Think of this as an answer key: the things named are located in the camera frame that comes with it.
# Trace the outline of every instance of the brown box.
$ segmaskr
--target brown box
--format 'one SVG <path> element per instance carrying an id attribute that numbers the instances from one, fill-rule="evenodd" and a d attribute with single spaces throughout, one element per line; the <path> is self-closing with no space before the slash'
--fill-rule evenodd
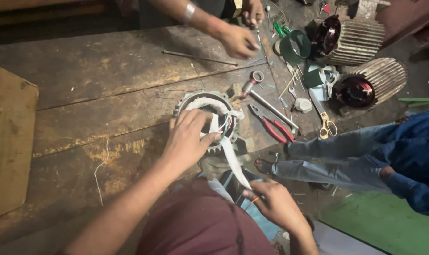
<path id="1" fill-rule="evenodd" d="M 0 68 L 0 215 L 25 201 L 37 99 L 36 85 Z"/>

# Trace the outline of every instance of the foot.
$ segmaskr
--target foot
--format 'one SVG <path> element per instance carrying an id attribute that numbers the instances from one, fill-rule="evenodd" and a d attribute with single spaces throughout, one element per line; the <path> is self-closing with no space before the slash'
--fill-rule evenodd
<path id="1" fill-rule="evenodd" d="M 255 167 L 257 170 L 264 174 L 273 174 L 272 172 L 272 163 L 263 159 L 256 159 L 255 160 Z"/>

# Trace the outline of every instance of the maroon shirt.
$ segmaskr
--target maroon shirt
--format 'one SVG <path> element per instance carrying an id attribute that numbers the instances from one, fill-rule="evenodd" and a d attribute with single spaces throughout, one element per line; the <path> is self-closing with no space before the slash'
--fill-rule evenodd
<path id="1" fill-rule="evenodd" d="M 273 255 L 257 223 L 240 207 L 197 179 L 156 206 L 137 247 L 137 255 Z"/>

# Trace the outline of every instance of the gold scissors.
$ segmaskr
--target gold scissors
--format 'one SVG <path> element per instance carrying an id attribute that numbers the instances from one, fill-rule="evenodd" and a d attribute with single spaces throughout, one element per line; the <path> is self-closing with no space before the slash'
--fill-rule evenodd
<path id="1" fill-rule="evenodd" d="M 320 114 L 320 118 L 323 123 L 320 129 L 320 138 L 326 139 L 329 137 L 329 135 L 336 136 L 337 135 L 336 125 L 334 124 L 334 122 L 329 120 L 328 114 L 326 113 L 323 106 L 321 106 L 320 102 L 318 101 L 317 97 L 313 93 L 312 89 L 308 90 L 308 94 L 310 95 L 310 98 L 312 99 L 312 102 L 315 105 L 315 108 L 317 108 L 317 111 Z"/>

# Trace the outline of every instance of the blue shirt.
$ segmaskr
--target blue shirt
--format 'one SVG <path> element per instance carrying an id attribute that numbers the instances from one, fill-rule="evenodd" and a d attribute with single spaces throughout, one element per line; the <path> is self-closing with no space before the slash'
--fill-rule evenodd
<path id="1" fill-rule="evenodd" d="M 406 199 L 414 211 L 429 216 L 429 111 L 388 126 L 373 139 L 382 145 L 369 159 L 378 167 L 395 170 L 387 186 Z"/>

